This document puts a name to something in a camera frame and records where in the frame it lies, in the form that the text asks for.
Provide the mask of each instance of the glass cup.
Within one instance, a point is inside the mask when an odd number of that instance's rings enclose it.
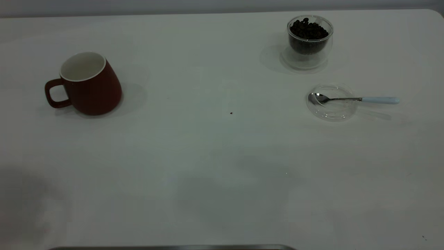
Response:
[[[328,35],[322,39],[309,40],[296,36],[290,30],[299,20],[308,18],[308,23],[316,23],[324,28]],[[296,69],[314,69],[327,61],[333,45],[333,25],[323,17],[313,15],[297,16],[287,24],[290,47],[284,51],[285,61]]]
[[[356,112],[356,101],[329,101],[320,103],[316,94],[323,94],[328,98],[354,97],[352,90],[341,83],[319,84],[306,95],[308,109],[317,117],[326,121],[344,121]]]

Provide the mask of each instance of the table surface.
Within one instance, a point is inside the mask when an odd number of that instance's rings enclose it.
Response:
[[[301,12],[0,19],[0,246],[441,250],[443,18],[312,13],[335,26],[317,73],[280,61]],[[82,51],[121,81],[107,115],[45,99]],[[322,82],[401,103],[323,121]]]

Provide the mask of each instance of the red mug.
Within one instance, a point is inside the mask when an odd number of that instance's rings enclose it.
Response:
[[[51,107],[73,105],[87,115],[102,115],[113,110],[122,98],[122,87],[104,56],[94,52],[76,54],[60,68],[60,78],[46,83],[45,94]],[[63,85],[68,99],[54,101],[49,89]]]

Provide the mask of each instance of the gray wall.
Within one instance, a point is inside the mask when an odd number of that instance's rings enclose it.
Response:
[[[0,17],[431,8],[442,0],[0,0]]]

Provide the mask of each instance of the spoon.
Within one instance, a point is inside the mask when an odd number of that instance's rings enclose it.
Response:
[[[370,102],[370,103],[380,103],[380,104],[398,104],[399,99],[396,97],[361,97],[361,98],[328,98],[323,94],[319,93],[311,93],[314,95],[316,100],[321,103],[327,103],[329,101],[361,101],[361,102]]]

